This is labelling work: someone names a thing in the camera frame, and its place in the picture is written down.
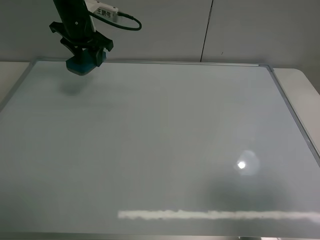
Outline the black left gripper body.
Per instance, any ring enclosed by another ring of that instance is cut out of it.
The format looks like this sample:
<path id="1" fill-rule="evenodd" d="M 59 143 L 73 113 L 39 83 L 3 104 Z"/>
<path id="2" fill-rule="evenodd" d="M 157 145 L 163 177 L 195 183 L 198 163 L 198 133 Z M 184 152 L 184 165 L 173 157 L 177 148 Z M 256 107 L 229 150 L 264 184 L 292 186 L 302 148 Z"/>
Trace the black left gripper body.
<path id="1" fill-rule="evenodd" d="M 62 22 L 52 22 L 49 25 L 52 33 L 60 34 L 72 46 L 82 48 L 101 48 L 112 50 L 114 47 L 113 41 L 98 31 L 93 31 L 92 28 L 86 25 L 84 28 L 73 27 L 67 28 Z"/>

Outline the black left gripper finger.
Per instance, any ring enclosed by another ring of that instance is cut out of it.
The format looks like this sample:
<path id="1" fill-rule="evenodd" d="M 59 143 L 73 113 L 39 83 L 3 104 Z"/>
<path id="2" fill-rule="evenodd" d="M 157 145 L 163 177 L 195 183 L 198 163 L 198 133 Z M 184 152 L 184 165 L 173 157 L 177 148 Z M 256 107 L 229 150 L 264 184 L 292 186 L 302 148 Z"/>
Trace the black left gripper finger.
<path id="1" fill-rule="evenodd" d="M 85 63 L 82 48 L 69 41 L 60 41 L 60 43 L 73 54 L 73 56 L 66 61 L 67 66 L 83 65 Z"/>
<path id="2" fill-rule="evenodd" d="M 104 49 L 97 48 L 92 53 L 93 62 L 96 67 L 99 67 L 104 62 Z"/>

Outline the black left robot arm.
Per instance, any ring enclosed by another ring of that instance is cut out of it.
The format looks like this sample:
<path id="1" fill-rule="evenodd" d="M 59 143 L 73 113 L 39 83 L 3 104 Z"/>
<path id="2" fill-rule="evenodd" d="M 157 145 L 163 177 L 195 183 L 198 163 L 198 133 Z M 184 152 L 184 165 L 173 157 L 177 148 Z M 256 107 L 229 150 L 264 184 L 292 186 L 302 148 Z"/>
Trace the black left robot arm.
<path id="1" fill-rule="evenodd" d="M 54 5 L 61 22 L 54 21 L 49 28 L 52 33 L 61 35 L 60 43 L 73 54 L 65 61 L 66 68 L 84 76 L 105 61 L 105 50 L 113 49 L 113 41 L 94 30 L 84 0 L 55 0 Z"/>

